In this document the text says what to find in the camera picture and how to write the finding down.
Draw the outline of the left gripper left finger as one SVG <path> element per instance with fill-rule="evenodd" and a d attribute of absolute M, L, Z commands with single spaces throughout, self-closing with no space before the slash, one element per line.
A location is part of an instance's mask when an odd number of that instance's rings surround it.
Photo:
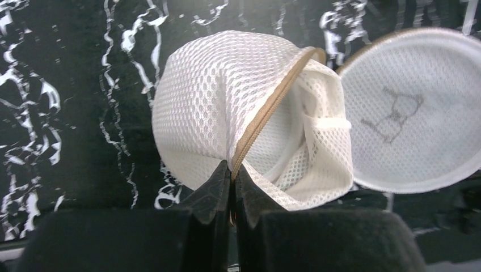
<path fill-rule="evenodd" d="M 226 271 L 231 172 L 222 161 L 182 203 L 163 210 L 50 214 L 16 271 Z"/>

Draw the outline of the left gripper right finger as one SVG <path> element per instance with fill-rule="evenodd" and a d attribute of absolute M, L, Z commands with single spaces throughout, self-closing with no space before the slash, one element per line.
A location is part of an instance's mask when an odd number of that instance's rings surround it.
<path fill-rule="evenodd" d="M 245 168 L 235 176 L 241 271 L 425 271 L 411 230 L 379 209 L 288 211 Z"/>

